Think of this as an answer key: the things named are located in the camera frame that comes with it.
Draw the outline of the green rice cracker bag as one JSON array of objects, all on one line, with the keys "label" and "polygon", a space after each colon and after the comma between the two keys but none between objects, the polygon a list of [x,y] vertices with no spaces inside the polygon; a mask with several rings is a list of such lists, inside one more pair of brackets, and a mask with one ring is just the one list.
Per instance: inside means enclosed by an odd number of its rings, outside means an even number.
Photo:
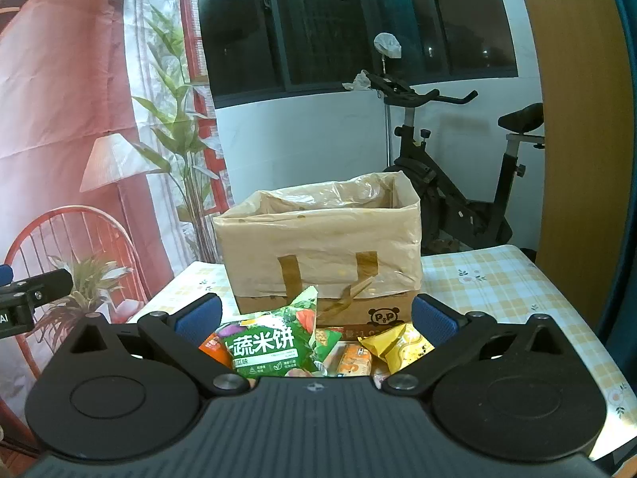
[{"label": "green rice cracker bag", "polygon": [[229,353],[233,370],[246,379],[323,374],[342,333],[317,326],[318,299],[317,290],[309,287],[288,306],[222,324],[215,335]]}]

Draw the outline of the bread bun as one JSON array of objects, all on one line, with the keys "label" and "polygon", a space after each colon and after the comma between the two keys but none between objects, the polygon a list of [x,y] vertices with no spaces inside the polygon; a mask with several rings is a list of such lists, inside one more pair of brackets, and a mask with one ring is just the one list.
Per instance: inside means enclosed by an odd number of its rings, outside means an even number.
[{"label": "bread bun", "polygon": [[346,343],[337,347],[337,352],[328,367],[330,376],[354,378],[370,376],[373,369],[373,355],[358,343]]}]

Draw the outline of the orange snack packet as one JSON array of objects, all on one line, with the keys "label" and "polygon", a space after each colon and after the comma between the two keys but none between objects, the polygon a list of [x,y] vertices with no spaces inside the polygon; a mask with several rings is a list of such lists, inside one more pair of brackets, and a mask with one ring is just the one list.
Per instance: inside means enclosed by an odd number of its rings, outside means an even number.
[{"label": "orange snack packet", "polygon": [[216,332],[211,333],[199,346],[199,350],[220,362],[221,365],[233,369],[232,356],[225,343]]}]

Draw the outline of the yellow snack packet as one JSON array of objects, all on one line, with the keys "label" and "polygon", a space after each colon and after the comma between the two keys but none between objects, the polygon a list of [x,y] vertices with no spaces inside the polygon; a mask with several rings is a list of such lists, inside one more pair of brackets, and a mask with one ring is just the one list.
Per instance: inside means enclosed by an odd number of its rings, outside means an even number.
[{"label": "yellow snack packet", "polygon": [[358,342],[373,356],[384,361],[391,374],[434,350],[434,345],[413,323],[400,324],[377,335],[359,337]]}]

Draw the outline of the checkered floral tablecloth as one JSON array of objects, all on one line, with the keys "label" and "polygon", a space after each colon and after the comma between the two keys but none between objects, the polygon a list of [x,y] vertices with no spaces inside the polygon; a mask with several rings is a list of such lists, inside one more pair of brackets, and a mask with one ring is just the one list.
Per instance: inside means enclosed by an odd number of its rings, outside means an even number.
[{"label": "checkered floral tablecloth", "polygon": [[[636,393],[598,340],[593,330],[547,276],[513,245],[464,251],[464,253],[423,257],[424,292],[459,313],[485,312],[500,323],[523,324],[535,313],[554,318],[580,355],[607,402],[607,418],[590,458],[598,461],[620,450],[636,446]],[[223,321],[241,313],[236,304],[225,266],[193,262],[169,282],[128,323],[153,311],[173,314],[207,292],[219,296]],[[373,305],[358,303],[361,321],[348,325],[335,321],[329,326],[344,327],[357,340],[375,332],[370,324]]]}]

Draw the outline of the black exercise bike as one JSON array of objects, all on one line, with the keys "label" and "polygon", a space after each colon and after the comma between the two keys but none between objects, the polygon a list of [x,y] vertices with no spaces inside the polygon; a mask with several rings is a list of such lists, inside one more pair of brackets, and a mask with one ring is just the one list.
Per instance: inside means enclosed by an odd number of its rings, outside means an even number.
[{"label": "black exercise bike", "polygon": [[545,147],[543,104],[490,88],[419,91],[391,76],[363,77],[387,107],[403,112],[396,157],[418,194],[423,254],[514,243],[539,246]]}]

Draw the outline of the cardboard box with plastic liner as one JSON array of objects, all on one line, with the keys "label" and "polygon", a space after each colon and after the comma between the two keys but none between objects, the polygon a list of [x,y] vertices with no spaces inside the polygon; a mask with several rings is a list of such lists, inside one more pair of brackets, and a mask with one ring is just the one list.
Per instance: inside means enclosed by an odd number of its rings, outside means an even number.
[{"label": "cardboard box with plastic liner", "polygon": [[401,172],[257,191],[214,228],[244,314],[313,287],[319,325],[389,328],[421,290],[420,199]]}]

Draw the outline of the printed room backdrop curtain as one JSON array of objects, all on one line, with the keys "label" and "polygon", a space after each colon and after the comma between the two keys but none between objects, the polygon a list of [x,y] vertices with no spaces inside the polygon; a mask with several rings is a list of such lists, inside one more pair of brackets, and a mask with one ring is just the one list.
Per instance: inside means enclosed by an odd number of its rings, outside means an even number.
[{"label": "printed room backdrop curtain", "polygon": [[2,443],[37,449],[27,395],[81,318],[217,260],[229,203],[197,0],[1,0],[1,261],[74,283],[1,343]]}]

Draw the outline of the dark window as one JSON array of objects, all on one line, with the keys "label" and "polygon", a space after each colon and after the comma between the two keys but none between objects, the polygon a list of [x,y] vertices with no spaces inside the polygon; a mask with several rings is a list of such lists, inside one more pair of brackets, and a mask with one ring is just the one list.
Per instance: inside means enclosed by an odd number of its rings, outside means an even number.
[{"label": "dark window", "polygon": [[362,70],[412,85],[511,78],[503,0],[197,0],[214,102],[338,92]]}]

